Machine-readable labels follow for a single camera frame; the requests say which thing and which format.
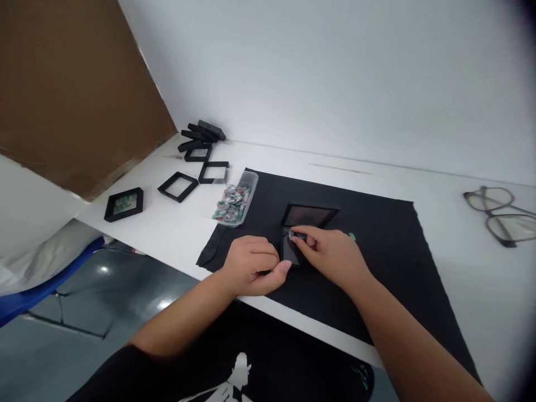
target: white table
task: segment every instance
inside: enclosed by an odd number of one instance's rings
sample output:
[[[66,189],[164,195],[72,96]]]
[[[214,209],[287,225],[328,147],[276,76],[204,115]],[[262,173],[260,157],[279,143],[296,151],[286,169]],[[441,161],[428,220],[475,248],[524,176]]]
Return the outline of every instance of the white table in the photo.
[[[200,162],[166,157],[178,155],[177,146],[184,141],[180,135],[170,139],[87,206],[77,219],[202,280],[210,272],[195,262],[216,226],[207,219],[211,212],[207,205],[216,202],[210,185],[199,185],[180,204],[157,191],[176,171],[198,177]],[[248,167],[414,201],[477,370],[492,396],[504,397],[516,374],[523,370],[522,362],[533,338],[536,242],[520,243],[514,249],[502,247],[485,228],[486,215],[471,209],[462,193],[477,190],[481,185],[504,186],[516,196],[516,205],[534,210],[535,188],[230,141],[218,143],[210,159],[231,163],[230,183],[237,183]],[[103,217],[108,196],[138,186],[144,190],[143,213],[106,222]],[[382,367],[375,348],[358,339],[269,298],[242,300],[350,355]]]

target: fingernail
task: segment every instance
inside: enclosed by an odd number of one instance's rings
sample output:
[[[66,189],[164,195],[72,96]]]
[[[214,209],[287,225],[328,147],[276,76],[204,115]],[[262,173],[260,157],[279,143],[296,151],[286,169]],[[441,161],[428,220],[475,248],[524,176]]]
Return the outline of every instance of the fingernail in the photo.
[[[290,262],[289,260],[284,260],[283,263],[281,264],[281,268],[283,268],[286,272],[289,271],[291,266],[292,266],[292,262]]]

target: hand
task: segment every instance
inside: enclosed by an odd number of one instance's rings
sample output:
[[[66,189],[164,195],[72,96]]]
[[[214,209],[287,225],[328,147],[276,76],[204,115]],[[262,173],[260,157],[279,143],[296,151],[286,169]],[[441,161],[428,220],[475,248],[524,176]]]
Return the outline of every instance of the hand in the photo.
[[[297,236],[291,239],[305,258],[345,292],[374,278],[359,247],[347,234],[314,226],[295,226],[292,230],[307,235],[307,243]]]
[[[280,287],[292,263],[279,261],[275,247],[265,237],[235,239],[223,267],[217,274],[234,297],[262,296]],[[271,271],[260,275],[262,271]]]

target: finger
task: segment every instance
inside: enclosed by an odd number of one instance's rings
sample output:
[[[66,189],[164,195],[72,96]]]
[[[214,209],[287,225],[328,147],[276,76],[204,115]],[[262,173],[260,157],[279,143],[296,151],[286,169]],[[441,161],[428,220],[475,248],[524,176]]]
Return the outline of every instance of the finger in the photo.
[[[239,237],[237,240],[240,240],[241,243],[249,244],[249,243],[268,243],[268,239],[266,237],[262,236],[242,236]]]
[[[311,248],[315,248],[317,246],[317,241],[313,238],[313,236],[307,236],[306,243]]]
[[[305,233],[307,237],[312,237],[316,241],[321,241],[326,235],[324,230],[314,226],[294,226],[292,230],[293,232]]]
[[[252,283],[253,293],[261,296],[268,294],[283,283],[285,283],[286,275],[289,272],[292,263],[288,260],[281,261],[268,275],[258,276]]]
[[[310,246],[307,245],[302,239],[300,239],[298,236],[292,236],[291,239],[300,249],[300,251],[303,253],[305,258],[314,265],[316,260],[319,257],[319,254],[317,251],[314,251]]]
[[[279,262],[279,254],[277,250],[275,250],[274,245],[270,243],[252,243],[249,246],[250,253],[252,254],[271,254],[277,258],[277,262]]]
[[[270,271],[279,263],[279,256],[273,254],[251,255],[251,272]]]

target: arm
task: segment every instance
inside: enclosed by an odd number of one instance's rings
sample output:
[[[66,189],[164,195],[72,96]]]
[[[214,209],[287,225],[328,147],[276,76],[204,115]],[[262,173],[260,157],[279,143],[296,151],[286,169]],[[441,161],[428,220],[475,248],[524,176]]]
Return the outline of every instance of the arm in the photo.
[[[128,344],[157,360],[184,352],[239,295],[265,295],[286,279],[290,261],[279,261],[264,237],[231,244],[223,267],[148,321]],[[259,275],[261,271],[271,271]]]
[[[482,386],[370,273],[341,231],[294,227],[304,256],[353,300],[402,401],[491,401]]]

